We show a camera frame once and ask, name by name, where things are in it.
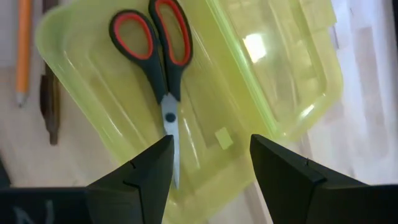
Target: transparent yellow lid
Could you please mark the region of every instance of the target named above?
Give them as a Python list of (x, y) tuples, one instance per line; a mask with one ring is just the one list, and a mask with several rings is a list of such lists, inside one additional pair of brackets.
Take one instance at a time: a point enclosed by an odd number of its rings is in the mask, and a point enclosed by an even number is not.
[[(194, 56), (178, 109), (180, 189), (170, 189), (164, 223), (213, 215), (254, 180), (252, 133), (293, 139), (339, 97), (341, 73), (327, 32), (333, 11), (322, 1), (180, 0)], [(36, 32), (41, 56), (120, 163), (164, 135), (146, 76), (108, 35), (116, 12), (137, 9), (149, 17), (147, 6), (148, 0), (74, 1), (46, 14)], [(331, 19), (311, 19), (321, 17), (315, 9)], [(162, 13), (178, 40), (178, 24), (167, 9)], [(141, 34), (135, 25), (122, 31), (138, 51), (146, 50)], [(183, 52), (179, 41), (173, 48)]]

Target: yellow plastic container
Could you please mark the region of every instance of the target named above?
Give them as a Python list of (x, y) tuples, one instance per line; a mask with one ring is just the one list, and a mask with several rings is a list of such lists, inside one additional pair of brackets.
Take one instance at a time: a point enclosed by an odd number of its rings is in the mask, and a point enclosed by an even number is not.
[[(164, 223), (200, 223), (213, 215), (254, 180), (252, 133), (296, 138), (339, 97), (341, 73), (327, 34), (333, 11), (320, 1), (180, 0), (194, 56), (183, 74), (178, 114), (180, 189), (170, 189)], [(49, 12), (36, 33), (40, 54), (120, 163), (164, 135), (149, 82), (108, 35), (116, 12), (149, 16), (147, 5), (74, 1)], [(319, 23), (313, 8), (332, 16)], [(177, 38), (178, 24), (164, 10)], [(122, 34), (134, 45), (146, 42), (140, 32), (130, 26)], [(182, 45), (173, 47), (182, 52)]]

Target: black handle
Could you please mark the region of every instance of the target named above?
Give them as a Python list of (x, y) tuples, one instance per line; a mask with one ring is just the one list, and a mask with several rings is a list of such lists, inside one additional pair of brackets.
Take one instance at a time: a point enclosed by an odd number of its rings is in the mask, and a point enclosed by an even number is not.
[[(119, 33), (119, 28), (123, 22), (137, 21), (140, 23), (145, 31), (148, 40), (148, 53), (140, 55), (133, 52), (126, 43), (122, 40)], [(109, 25), (109, 35), (115, 47), (129, 60), (140, 66), (146, 74), (150, 85), (155, 93), (158, 104), (162, 101), (163, 96), (167, 94), (166, 86), (163, 77), (162, 64), (159, 53), (157, 51), (157, 38), (155, 31), (150, 24), (148, 18), (141, 12), (136, 10), (126, 9), (119, 11), (113, 16)]]
[[(180, 24), (185, 47), (185, 55), (181, 61), (176, 60), (174, 57), (172, 43), (169, 40), (170, 36), (160, 13), (160, 5), (162, 4), (168, 5), (173, 10), (175, 17)], [(150, 0), (149, 14), (156, 25), (159, 32), (160, 42), (163, 45), (165, 71), (167, 74), (169, 92), (171, 92), (176, 100), (180, 101), (182, 73), (191, 62), (193, 55), (192, 34), (187, 17), (181, 8), (181, 5), (176, 0)]]

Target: scissor blade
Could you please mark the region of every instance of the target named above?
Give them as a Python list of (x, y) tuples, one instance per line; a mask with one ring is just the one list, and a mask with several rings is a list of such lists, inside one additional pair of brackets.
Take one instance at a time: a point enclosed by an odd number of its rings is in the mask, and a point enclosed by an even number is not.
[(177, 103), (178, 101), (170, 93), (164, 96), (162, 100), (163, 126), (166, 134), (174, 137), (173, 180), (175, 188), (178, 189), (180, 185), (180, 135), (178, 131)]

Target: orange pencil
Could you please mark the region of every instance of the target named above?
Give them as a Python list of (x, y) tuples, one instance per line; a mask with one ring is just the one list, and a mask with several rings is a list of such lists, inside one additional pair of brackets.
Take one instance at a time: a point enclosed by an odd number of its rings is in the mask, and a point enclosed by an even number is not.
[(24, 105), (29, 85), (30, 70), (30, 17), (31, 0), (19, 0), (19, 30), (18, 30), (18, 59), (17, 59), (17, 103)]

